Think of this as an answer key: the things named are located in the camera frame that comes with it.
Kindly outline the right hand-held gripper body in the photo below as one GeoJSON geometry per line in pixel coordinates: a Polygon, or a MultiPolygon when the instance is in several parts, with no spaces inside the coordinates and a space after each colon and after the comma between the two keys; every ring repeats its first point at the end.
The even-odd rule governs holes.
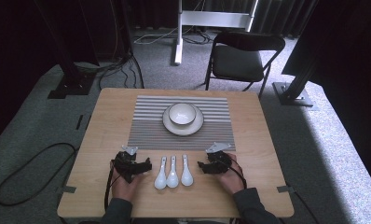
{"type": "Polygon", "coordinates": [[[206,150],[210,165],[205,167],[214,168],[214,174],[225,173],[231,166],[232,161],[226,152],[224,152],[224,149],[228,149],[230,147],[231,145],[228,143],[214,142],[213,145],[206,150]]]}

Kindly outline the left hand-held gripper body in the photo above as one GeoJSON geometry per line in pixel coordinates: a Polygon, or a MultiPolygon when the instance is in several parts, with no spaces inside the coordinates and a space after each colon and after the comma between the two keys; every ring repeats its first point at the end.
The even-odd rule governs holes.
{"type": "Polygon", "coordinates": [[[128,183],[132,181],[133,175],[137,175],[137,169],[144,166],[143,162],[136,162],[137,150],[138,147],[123,146],[122,151],[119,151],[115,157],[114,167],[128,183]]]}

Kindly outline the person's left hand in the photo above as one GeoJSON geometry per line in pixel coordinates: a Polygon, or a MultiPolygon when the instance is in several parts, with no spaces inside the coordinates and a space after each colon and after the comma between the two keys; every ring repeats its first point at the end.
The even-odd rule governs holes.
{"type": "Polygon", "coordinates": [[[144,175],[135,175],[131,183],[128,183],[116,168],[113,168],[111,177],[111,191],[114,199],[122,199],[131,202],[144,175]]]}

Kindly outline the person's right hand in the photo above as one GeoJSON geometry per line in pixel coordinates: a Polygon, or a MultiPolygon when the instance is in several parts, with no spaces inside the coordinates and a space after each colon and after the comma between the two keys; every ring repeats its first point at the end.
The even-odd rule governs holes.
{"type": "Polygon", "coordinates": [[[214,177],[228,194],[233,195],[246,189],[246,182],[244,181],[242,169],[237,163],[237,157],[231,153],[228,153],[228,156],[232,160],[230,168],[225,173],[214,177]]]}

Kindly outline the white ceramic spoon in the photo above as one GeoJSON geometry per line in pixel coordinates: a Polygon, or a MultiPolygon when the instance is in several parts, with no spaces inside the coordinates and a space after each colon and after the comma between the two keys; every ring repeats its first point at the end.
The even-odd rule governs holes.
{"type": "Polygon", "coordinates": [[[171,156],[171,170],[167,176],[166,184],[169,188],[176,188],[179,184],[179,178],[176,173],[176,157],[171,156]]]}
{"type": "Polygon", "coordinates": [[[158,175],[154,182],[154,187],[156,189],[164,189],[166,187],[166,179],[167,179],[166,173],[165,173],[166,161],[167,161],[167,157],[163,156],[161,158],[158,175]]]}
{"type": "Polygon", "coordinates": [[[183,155],[183,173],[181,177],[181,182],[186,187],[191,186],[194,182],[194,178],[192,174],[190,173],[190,170],[188,167],[188,157],[186,154],[183,155]]]}

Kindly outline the grey striped placemat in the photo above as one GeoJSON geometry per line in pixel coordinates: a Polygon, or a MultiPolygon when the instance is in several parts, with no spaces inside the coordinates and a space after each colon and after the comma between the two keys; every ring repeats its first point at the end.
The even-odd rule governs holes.
{"type": "Polygon", "coordinates": [[[235,151],[235,140],[227,98],[138,95],[133,113],[129,147],[156,150],[205,150],[213,143],[228,143],[235,151]],[[187,103],[203,113],[202,127],[182,136],[169,132],[162,123],[164,110],[173,104],[187,103]]]}

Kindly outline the white round plate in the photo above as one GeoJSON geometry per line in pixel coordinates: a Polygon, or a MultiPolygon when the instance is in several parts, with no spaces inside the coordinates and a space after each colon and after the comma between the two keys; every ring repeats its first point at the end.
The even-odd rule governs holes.
{"type": "Polygon", "coordinates": [[[204,122],[204,117],[203,117],[203,113],[198,107],[196,107],[195,105],[192,105],[196,110],[196,118],[190,124],[178,125],[178,124],[173,123],[169,118],[169,109],[171,106],[172,105],[168,106],[162,114],[163,126],[169,132],[176,134],[176,135],[186,136],[186,135],[196,133],[202,127],[203,122],[204,122]]]}

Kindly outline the white bowl with dark rim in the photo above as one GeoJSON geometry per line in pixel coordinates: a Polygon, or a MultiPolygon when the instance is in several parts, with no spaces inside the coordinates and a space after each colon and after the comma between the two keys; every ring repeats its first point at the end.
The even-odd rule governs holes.
{"type": "Polygon", "coordinates": [[[169,118],[175,124],[187,125],[196,118],[196,110],[190,104],[174,104],[169,109],[169,118]]]}

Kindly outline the black folding chair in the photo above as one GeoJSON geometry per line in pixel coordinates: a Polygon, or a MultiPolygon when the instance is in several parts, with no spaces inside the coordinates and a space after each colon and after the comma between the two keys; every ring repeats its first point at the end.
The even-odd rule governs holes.
{"type": "Polygon", "coordinates": [[[256,82],[262,82],[258,97],[265,89],[272,62],[285,47],[278,35],[261,35],[248,32],[223,32],[213,40],[206,76],[203,84],[207,91],[210,80],[222,79],[247,82],[248,91],[256,82]]]}

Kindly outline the dark curtain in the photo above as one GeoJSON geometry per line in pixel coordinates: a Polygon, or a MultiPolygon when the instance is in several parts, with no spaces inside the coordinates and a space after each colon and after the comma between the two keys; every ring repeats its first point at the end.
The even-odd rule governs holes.
{"type": "MultiPolygon", "coordinates": [[[[254,0],[183,0],[183,10],[248,13],[254,0]]],[[[175,28],[178,0],[127,0],[135,26],[175,28]]],[[[251,32],[298,37],[310,0],[259,0],[251,32]]]]}

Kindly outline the black stand with base plate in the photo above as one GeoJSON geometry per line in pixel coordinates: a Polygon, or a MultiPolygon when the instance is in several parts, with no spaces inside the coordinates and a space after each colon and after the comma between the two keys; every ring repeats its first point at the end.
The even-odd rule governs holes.
{"type": "Polygon", "coordinates": [[[46,1],[34,0],[34,4],[48,27],[50,40],[53,42],[52,51],[63,72],[61,81],[56,89],[48,94],[48,98],[65,99],[68,95],[88,95],[96,74],[83,73],[77,69],[46,1]]]}
{"type": "Polygon", "coordinates": [[[318,51],[314,39],[313,29],[316,26],[315,10],[319,0],[310,0],[312,4],[307,9],[307,17],[300,34],[282,73],[295,78],[291,83],[274,82],[273,87],[282,105],[313,106],[313,102],[304,92],[314,69],[315,55],[318,51]]]}

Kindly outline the white metal desk frame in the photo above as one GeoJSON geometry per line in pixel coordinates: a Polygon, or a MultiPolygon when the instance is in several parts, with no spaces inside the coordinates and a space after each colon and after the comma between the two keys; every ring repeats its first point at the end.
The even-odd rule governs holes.
{"type": "Polygon", "coordinates": [[[259,0],[252,2],[248,13],[183,10],[183,0],[178,0],[177,39],[174,64],[180,65],[183,56],[183,26],[242,28],[250,32],[259,0]]]}

